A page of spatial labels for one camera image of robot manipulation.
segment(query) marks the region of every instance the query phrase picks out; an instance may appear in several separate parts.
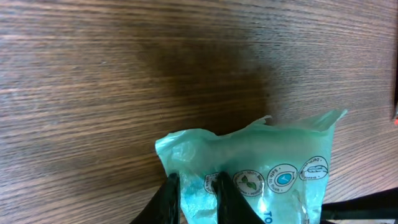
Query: black object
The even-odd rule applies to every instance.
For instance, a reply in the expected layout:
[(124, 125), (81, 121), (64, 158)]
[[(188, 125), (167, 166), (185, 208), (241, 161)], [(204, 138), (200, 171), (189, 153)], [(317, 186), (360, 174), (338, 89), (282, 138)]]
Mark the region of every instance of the black object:
[(264, 224), (226, 172), (220, 172), (212, 184), (217, 195), (218, 224)]
[(335, 224), (335, 223), (331, 223), (331, 222), (326, 221), (326, 220), (321, 220), (321, 222), (319, 224)]
[(170, 174), (130, 224), (180, 224), (180, 177)]
[(398, 188), (322, 205), (321, 220), (398, 219)]
[(394, 95), (394, 119), (395, 125), (398, 125), (398, 63), (396, 68), (396, 93)]

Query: printed icon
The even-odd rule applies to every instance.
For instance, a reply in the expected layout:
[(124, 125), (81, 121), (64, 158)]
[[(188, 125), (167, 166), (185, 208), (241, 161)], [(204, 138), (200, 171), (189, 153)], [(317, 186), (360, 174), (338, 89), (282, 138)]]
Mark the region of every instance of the printed icon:
[(205, 176), (205, 190), (208, 193), (214, 194), (213, 187), (211, 186), (213, 182), (217, 181), (218, 173), (209, 174)]
[(297, 169), (290, 164), (281, 164), (272, 168), (267, 177), (268, 187), (275, 193), (285, 193), (297, 179)]
[(264, 190), (264, 178), (254, 170), (243, 170), (234, 175), (236, 187), (245, 196), (255, 197)]
[(300, 169), (299, 176), (302, 180), (318, 180), (329, 173), (328, 163), (322, 156), (315, 156), (309, 159)]

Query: wooden table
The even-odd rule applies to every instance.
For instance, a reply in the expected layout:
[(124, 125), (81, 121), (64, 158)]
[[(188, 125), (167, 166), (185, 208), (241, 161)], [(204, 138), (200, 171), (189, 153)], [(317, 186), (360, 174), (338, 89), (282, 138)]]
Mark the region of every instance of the wooden table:
[(129, 223), (154, 141), (348, 108), (326, 202), (398, 187), (396, 0), (2, 0), (0, 223)]

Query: leaf icon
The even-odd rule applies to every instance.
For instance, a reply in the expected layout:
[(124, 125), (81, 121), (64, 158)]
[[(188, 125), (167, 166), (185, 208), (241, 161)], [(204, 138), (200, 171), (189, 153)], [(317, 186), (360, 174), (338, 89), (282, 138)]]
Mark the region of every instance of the leaf icon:
[(251, 189), (257, 190), (257, 186), (254, 182), (248, 182), (246, 185)]
[(244, 182), (244, 183), (247, 183), (247, 182), (248, 182), (248, 178), (246, 177), (246, 175), (244, 175), (244, 176), (242, 177), (242, 182)]

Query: light green plastic packaging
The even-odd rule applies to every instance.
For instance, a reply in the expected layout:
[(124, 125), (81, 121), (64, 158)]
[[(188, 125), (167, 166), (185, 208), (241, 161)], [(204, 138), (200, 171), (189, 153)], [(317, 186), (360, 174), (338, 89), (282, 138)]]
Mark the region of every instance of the light green plastic packaging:
[(155, 147), (167, 175), (180, 174), (181, 208), (189, 224), (217, 223), (211, 182), (221, 171), (264, 223), (319, 224), (335, 123), (346, 112), (283, 126), (267, 126), (264, 117), (224, 136), (189, 129), (168, 134)]

